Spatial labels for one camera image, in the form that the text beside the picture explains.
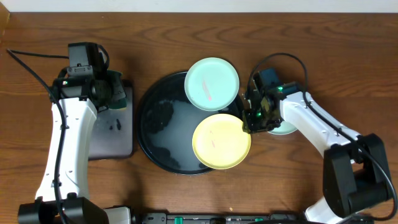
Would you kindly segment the mint plate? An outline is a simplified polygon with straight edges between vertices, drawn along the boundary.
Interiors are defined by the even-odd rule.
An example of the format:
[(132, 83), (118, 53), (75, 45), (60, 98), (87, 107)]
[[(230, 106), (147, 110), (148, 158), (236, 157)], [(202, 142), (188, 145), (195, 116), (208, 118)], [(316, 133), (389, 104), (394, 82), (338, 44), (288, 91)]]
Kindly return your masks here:
[(239, 91), (239, 76), (226, 60), (208, 57), (194, 63), (184, 80), (188, 100), (205, 111), (218, 111), (231, 104)]
[(297, 130), (297, 128), (286, 122), (283, 121), (281, 122), (280, 126), (278, 128), (274, 128), (273, 130), (269, 131), (269, 133), (271, 134), (275, 134), (275, 135), (286, 135), (286, 134), (291, 134), (293, 132), (295, 132)]

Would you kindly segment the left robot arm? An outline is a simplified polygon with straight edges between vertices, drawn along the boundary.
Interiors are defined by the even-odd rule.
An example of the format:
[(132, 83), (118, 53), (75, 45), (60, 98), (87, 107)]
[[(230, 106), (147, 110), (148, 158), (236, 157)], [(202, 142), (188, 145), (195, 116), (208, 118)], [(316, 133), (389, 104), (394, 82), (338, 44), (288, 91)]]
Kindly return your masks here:
[(125, 99), (121, 73), (69, 68), (48, 88), (52, 138), (45, 174), (33, 203), (22, 204), (19, 223), (131, 223), (129, 207), (100, 208), (89, 200), (87, 168), (98, 108)]

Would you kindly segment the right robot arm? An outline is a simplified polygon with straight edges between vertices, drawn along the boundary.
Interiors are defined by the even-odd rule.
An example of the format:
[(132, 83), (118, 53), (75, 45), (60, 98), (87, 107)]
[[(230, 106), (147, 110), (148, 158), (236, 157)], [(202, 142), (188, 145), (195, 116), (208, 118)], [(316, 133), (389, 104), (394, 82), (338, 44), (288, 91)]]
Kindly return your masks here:
[(393, 201), (387, 221), (397, 214), (397, 191), (391, 179), (384, 143), (363, 136), (321, 108), (305, 87), (279, 81), (251, 82), (243, 113), (249, 134), (271, 131), (286, 121), (300, 131), (323, 158), (323, 197), (304, 213), (312, 223), (344, 223), (355, 218), (376, 220), (363, 211)]

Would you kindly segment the green yellow sponge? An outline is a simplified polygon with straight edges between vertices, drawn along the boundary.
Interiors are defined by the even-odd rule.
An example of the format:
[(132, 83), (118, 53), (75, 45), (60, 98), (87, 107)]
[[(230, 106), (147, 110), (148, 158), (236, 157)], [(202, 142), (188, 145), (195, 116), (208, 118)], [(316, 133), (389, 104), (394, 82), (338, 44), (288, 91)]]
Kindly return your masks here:
[(107, 75), (111, 81), (112, 97), (108, 105), (111, 110), (121, 110), (127, 106), (126, 92), (124, 91), (122, 73), (114, 70), (108, 70)]

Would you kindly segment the yellow plate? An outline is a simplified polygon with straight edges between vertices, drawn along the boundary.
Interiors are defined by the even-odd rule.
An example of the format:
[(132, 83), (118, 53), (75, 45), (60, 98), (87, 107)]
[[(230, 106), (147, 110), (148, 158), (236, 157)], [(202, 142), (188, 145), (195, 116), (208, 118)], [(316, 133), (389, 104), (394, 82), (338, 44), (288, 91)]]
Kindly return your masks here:
[(230, 114), (214, 114), (195, 129), (192, 148), (197, 159), (212, 169), (230, 169), (242, 162), (251, 147), (243, 122)]

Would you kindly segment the mint plate top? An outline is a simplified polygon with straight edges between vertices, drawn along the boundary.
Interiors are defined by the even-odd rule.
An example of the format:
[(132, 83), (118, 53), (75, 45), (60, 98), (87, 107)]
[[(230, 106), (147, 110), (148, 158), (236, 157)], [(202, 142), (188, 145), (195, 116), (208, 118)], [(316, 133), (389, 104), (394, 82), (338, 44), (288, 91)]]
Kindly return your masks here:
[(218, 111), (231, 104), (239, 91), (239, 76), (226, 60), (208, 57), (194, 63), (184, 80), (188, 100), (205, 111)]

